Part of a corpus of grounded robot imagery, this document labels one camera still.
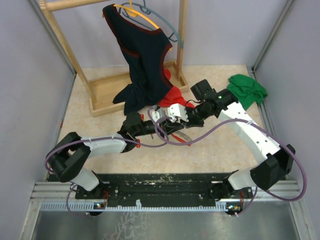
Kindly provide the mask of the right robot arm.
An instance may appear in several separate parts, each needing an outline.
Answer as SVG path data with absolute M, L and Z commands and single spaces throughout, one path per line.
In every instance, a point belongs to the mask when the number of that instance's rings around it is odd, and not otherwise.
M 267 191 L 282 180 L 292 169 L 293 157 L 268 134 L 261 132 L 247 114 L 237 97 L 228 89 L 216 92 L 204 79 L 191 87 L 200 103 L 186 110 L 189 127 L 200 127 L 208 117 L 226 122 L 245 143 L 257 165 L 232 173 L 223 185 L 223 192 L 235 198 L 242 188 L 254 187 Z

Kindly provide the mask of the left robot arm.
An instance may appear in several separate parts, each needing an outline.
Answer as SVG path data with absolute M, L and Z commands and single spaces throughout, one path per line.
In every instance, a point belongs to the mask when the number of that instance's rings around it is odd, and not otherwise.
M 138 145 L 136 137 L 155 133 L 152 120 L 144 121 L 138 112 L 131 112 L 126 116 L 121 129 L 111 136 L 89 138 L 70 132 L 47 154 L 45 167 L 60 182 L 76 184 L 97 199 L 103 195 L 104 186 L 92 171 L 84 167 L 87 159 L 129 152 Z

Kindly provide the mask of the metal key holder red handle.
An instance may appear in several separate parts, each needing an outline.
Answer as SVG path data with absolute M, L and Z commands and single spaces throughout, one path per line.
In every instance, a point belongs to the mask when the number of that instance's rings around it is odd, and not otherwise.
M 172 133 L 171 136 L 180 143 L 187 143 L 192 141 L 190 136 L 188 136 L 180 130 L 177 130 L 176 132 Z

